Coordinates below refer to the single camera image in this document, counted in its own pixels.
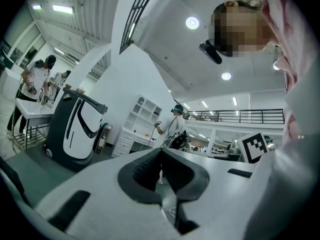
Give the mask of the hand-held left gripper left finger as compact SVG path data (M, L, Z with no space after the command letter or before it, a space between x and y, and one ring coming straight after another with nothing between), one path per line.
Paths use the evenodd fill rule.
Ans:
M118 184L120 169L148 152L94 163L51 192L36 206L44 219L50 219L76 192L90 196L66 233L80 240L176 240L180 233L165 218L158 204L132 200Z

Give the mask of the black metal railing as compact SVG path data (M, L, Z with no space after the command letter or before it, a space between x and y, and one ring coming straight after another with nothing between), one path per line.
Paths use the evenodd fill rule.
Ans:
M242 109L186 111L183 118L189 121L223 122L236 124L283 125L283 109Z
M149 2L150 0L134 0L132 7L130 9L128 18L126 20L124 31L123 31L120 49L119 49L120 54L133 43L132 41L133 33ZM135 23L135 28L131 37L129 38L130 30L133 23Z

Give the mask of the white display cabinet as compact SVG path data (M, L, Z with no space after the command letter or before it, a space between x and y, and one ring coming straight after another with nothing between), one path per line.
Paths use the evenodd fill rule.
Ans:
M154 125L161 113L162 108L156 103L138 95L115 139L111 156L118 158L153 148L159 137Z

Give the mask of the pink shirt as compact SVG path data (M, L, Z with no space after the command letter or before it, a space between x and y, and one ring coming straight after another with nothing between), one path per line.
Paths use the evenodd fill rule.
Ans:
M249 178L242 240L320 239L320 45L293 0L264 0L262 14L282 48L284 141Z

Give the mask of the grey floor box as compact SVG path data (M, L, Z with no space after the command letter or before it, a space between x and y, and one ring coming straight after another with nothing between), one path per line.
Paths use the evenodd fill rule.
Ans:
M100 127L93 145L93 151L95 154L100 155L102 153L112 129L113 126L109 123L104 123Z

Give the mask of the black backpack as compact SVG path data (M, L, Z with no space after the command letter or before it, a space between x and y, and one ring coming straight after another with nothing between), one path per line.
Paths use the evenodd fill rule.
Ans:
M170 147L175 150L182 149L186 145L187 140L188 136L186 131L184 130L182 133L178 133L178 136L173 139Z

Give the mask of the white sink stand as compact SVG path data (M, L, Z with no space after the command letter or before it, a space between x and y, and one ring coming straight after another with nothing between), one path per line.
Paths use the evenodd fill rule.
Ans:
M39 102L19 98L15 100L15 108L26 119L26 125L25 132L21 134L15 134L12 127L12 145L16 144L21 150L25 151L28 146L46 139L46 135L42 133L41 129L50 126L54 110L47 105L41 105Z

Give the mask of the black white service robot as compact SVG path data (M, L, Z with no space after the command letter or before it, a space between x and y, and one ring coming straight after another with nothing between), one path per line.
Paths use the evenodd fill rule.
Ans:
M76 90L62 90L43 150L58 164L79 172L92 160L94 142L108 107Z

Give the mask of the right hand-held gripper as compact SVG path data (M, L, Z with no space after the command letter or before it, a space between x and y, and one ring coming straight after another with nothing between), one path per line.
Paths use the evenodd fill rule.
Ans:
M269 148L264 135L261 132L255 132L238 138L236 143L229 145L225 154L231 161L255 164L268 152Z

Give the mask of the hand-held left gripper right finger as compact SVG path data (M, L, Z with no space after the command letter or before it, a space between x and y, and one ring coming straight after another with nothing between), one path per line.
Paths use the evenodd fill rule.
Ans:
M162 230L162 240L246 240L246 230L266 189L272 170L272 154L266 153L256 164L225 161L162 149L176 160L198 165L208 173L208 184L193 178L189 186L201 192L177 207L184 222L191 222L186 233L176 228Z

